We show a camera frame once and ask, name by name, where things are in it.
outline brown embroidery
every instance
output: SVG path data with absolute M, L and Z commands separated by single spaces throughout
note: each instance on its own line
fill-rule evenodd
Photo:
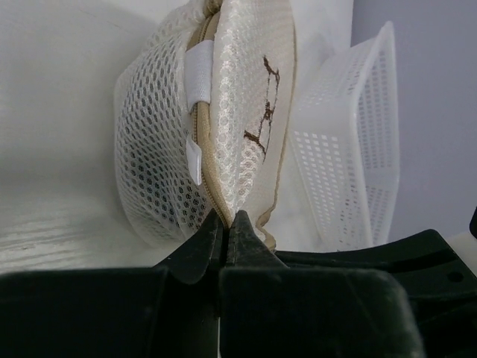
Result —
M 255 144 L 257 144 L 259 146 L 260 149 L 262 149 L 262 152 L 264 154 L 264 158 L 263 160 L 265 160 L 265 157 L 267 156 L 267 151 L 268 151 L 268 146 L 270 144 L 270 133 L 271 133 L 271 123 L 274 119 L 274 113 L 275 113 L 275 107 L 277 106 L 277 99 L 278 99 L 278 86 L 279 86 L 279 83 L 280 83 L 280 74 L 279 74 L 279 70 L 277 69 L 276 71 L 274 71 L 271 66 L 270 66 L 270 63 L 268 62 L 268 59 L 266 56 L 263 57 L 263 65 L 265 66 L 265 68 L 267 69 L 267 72 L 268 72 L 268 79 L 267 79 L 267 95 L 266 95 L 266 98 L 265 98 L 265 112 L 263 113 L 263 117 L 260 119 L 260 125 L 259 125 L 259 135 L 256 136 L 255 134 L 252 134 L 251 132 L 249 131 L 245 131 L 244 133 L 244 138 L 247 138 L 248 140 L 254 142 Z M 270 95 L 270 80 L 271 80 L 271 76 L 274 76 L 275 78 L 275 99 L 274 99 L 274 104 L 273 106 L 271 105 L 270 103 L 270 99 L 269 99 L 269 95 Z M 267 139 L 267 145 L 264 146 L 261 142 L 260 142 L 260 136 L 262 135 L 262 129 L 263 129 L 263 123 L 267 121 L 268 122 L 268 139 Z

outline perforated basket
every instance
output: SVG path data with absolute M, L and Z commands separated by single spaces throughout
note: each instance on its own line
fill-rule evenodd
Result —
M 393 25 L 329 58 L 295 99 L 290 139 L 330 251 L 387 242 L 399 182 Z

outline screw hole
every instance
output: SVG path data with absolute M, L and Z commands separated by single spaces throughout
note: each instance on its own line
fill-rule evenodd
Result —
M 451 272 L 447 275 L 447 278 L 450 282 L 462 282 L 464 280 L 464 276 L 460 272 Z

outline white mesh laundry bag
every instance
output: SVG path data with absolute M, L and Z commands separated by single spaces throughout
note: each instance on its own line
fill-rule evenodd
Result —
M 294 85 L 288 0 L 192 0 L 169 14 L 115 88 L 119 194 L 152 245 L 212 208 L 263 225 L 277 199 Z

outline gray wall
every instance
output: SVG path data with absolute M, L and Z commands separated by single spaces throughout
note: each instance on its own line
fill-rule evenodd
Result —
M 477 206 L 477 1 L 355 0 L 353 44 L 394 22 L 401 181 L 390 239 L 468 228 Z

